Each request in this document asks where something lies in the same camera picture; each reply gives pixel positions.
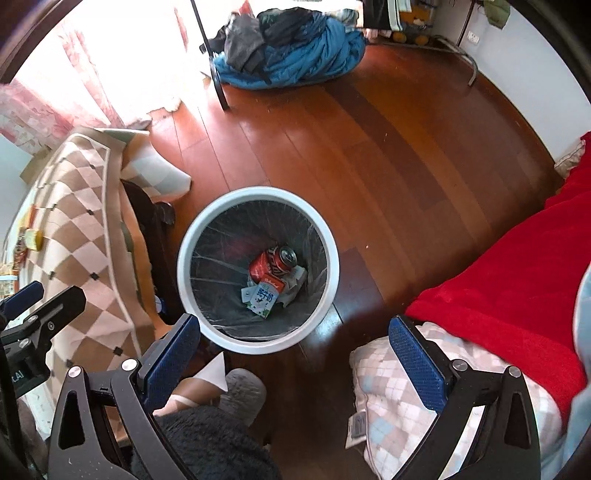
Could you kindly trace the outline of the checkered pastel quilt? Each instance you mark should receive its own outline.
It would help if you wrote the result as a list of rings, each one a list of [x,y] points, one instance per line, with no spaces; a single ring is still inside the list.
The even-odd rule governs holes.
[[[501,454],[543,460],[562,432],[559,408],[524,369],[426,322],[396,317],[352,352],[356,414],[346,443],[380,479],[514,475]]]

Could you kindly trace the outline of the blue clothes pile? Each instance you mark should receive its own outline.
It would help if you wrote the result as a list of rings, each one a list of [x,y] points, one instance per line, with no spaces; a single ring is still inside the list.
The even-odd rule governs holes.
[[[209,41],[221,82],[245,90],[322,83],[346,75],[366,51],[363,33],[320,11],[294,7],[232,14]]]

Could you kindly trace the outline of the blue red milk carton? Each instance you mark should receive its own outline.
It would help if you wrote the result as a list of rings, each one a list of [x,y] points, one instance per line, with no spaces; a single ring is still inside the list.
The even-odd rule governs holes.
[[[250,312],[266,319],[273,310],[273,306],[279,299],[286,284],[278,279],[263,278],[259,284],[242,288],[242,303]]]

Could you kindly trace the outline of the grey fuzzy slipper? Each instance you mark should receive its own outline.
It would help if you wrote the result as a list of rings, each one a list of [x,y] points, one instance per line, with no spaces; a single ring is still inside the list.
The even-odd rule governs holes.
[[[182,380],[154,419],[174,452],[197,479],[280,479],[269,451],[249,433],[266,402],[266,387],[236,368],[218,387]]]

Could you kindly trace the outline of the white rectangular carton box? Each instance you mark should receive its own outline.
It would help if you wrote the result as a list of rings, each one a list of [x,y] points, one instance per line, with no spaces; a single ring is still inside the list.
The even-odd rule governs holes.
[[[296,299],[301,288],[304,287],[307,276],[307,270],[300,265],[295,266],[290,273],[283,276],[284,288],[283,292],[281,292],[280,296],[277,298],[277,303],[283,306],[283,308],[287,308],[287,306]]]

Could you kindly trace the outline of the red soda can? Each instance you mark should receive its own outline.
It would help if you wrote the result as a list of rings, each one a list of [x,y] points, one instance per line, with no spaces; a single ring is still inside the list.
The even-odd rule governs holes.
[[[276,245],[263,250],[249,265],[249,276],[253,282],[259,283],[264,276],[283,279],[297,266],[297,254],[287,245]]]

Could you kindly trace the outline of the white round trash bin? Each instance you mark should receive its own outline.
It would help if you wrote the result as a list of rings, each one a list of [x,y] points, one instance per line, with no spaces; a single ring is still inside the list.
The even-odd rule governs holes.
[[[339,252],[321,214],[294,193],[249,187],[208,205],[177,258],[186,312],[222,348],[276,353],[304,340],[329,313]]]

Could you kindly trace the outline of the red blanket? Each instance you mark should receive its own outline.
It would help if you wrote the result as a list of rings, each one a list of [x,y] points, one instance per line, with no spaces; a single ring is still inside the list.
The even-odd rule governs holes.
[[[590,155],[543,210],[503,235],[471,266],[423,291],[408,317],[439,325],[519,367],[568,418],[587,385],[575,352],[579,285],[590,264]]]

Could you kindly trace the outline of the brown checkered tablecloth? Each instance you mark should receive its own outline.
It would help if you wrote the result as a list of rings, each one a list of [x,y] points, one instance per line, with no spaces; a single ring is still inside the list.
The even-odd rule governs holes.
[[[116,368],[137,358],[183,314],[165,229],[171,202],[191,179],[163,158],[146,131],[77,128],[48,157],[1,249],[19,284],[45,299],[81,288],[85,310],[52,340],[43,390],[59,395],[67,370]],[[23,243],[44,235],[40,251]]]

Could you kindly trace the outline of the yellow sponge packet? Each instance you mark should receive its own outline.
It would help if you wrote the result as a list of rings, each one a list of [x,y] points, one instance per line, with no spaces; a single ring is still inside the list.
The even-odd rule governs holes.
[[[28,228],[23,234],[24,247],[31,251],[40,251],[43,248],[44,235],[41,230]]]

